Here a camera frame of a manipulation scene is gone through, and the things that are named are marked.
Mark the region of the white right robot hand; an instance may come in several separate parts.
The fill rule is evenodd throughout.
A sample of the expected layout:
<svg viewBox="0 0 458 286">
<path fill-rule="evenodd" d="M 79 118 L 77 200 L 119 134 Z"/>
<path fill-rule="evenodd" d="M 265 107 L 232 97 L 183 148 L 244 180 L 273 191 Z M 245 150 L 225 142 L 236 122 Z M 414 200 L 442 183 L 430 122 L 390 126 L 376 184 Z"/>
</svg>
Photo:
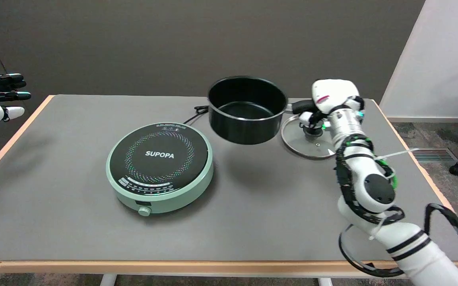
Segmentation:
<svg viewBox="0 0 458 286">
<path fill-rule="evenodd" d="M 364 115 L 365 103 L 356 85 L 350 80 L 320 79 L 311 86 L 311 98 L 315 108 L 300 113 L 299 121 L 304 127 L 313 128 L 336 108 L 350 108 L 356 116 Z"/>
</svg>

